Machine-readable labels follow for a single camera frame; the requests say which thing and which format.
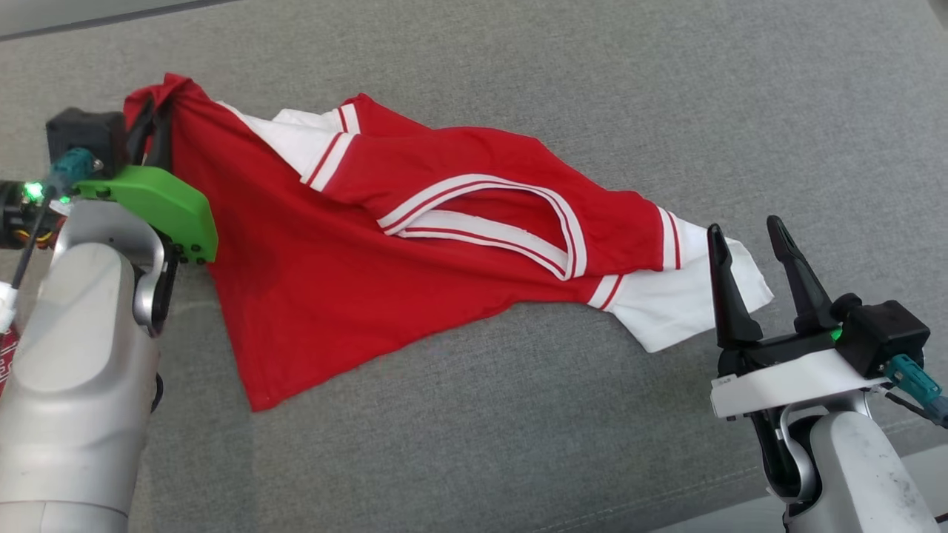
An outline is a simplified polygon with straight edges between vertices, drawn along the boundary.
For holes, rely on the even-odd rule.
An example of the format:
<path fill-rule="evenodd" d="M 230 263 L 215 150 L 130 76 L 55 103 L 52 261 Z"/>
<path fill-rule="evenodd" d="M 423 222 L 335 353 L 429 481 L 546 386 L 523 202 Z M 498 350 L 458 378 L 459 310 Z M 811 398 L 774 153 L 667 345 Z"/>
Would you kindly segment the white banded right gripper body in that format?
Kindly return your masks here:
<path fill-rule="evenodd" d="M 736 418 L 887 381 L 857 372 L 836 350 L 832 333 L 793 334 L 723 348 L 710 402 L 717 418 Z"/>

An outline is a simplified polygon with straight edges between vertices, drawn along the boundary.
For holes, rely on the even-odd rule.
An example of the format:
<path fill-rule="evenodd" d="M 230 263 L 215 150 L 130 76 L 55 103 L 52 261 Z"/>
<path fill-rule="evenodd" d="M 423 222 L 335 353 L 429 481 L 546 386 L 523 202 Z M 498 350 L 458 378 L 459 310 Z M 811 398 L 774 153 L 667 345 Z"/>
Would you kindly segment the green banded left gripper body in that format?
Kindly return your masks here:
<path fill-rule="evenodd" d="M 23 249 L 43 199 L 41 182 L 2 182 L 2 249 Z M 143 166 L 125 167 L 110 180 L 82 180 L 55 197 L 40 223 L 40 249 L 54 244 L 69 210 L 81 200 L 118 203 L 166 235 L 190 262 L 206 264 L 217 258 L 218 233 L 207 197 L 163 169 Z"/>

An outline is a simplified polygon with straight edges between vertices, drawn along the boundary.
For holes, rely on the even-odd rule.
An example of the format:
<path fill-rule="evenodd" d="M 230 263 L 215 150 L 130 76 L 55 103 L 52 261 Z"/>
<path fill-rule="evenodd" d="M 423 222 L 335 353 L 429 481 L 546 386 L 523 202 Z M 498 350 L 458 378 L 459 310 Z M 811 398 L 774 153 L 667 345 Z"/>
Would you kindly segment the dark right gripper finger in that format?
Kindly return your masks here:
<path fill-rule="evenodd" d="M 718 224 L 708 227 L 707 245 L 718 347 L 740 349 L 761 341 L 761 325 L 750 316 L 732 276 L 732 253 Z"/>
<path fill-rule="evenodd" d="M 838 327 L 832 316 L 832 300 L 815 275 L 791 232 L 777 215 L 767 217 L 767 229 L 775 259 L 784 267 L 791 289 L 796 318 L 793 327 L 800 335 L 831 332 Z"/>

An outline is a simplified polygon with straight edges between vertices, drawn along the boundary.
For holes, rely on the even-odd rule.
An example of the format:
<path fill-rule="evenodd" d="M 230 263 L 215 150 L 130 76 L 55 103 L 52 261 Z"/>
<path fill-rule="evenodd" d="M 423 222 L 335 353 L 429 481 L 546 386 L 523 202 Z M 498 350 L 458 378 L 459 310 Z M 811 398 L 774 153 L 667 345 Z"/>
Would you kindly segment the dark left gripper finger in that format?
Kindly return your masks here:
<path fill-rule="evenodd" d="M 127 151 L 131 164 L 143 164 L 148 138 L 155 129 L 155 100 L 147 98 L 128 130 Z"/>
<path fill-rule="evenodd" d="M 153 134 L 151 138 L 150 166 L 170 171 L 172 169 L 172 104 L 160 104 L 153 112 Z"/>

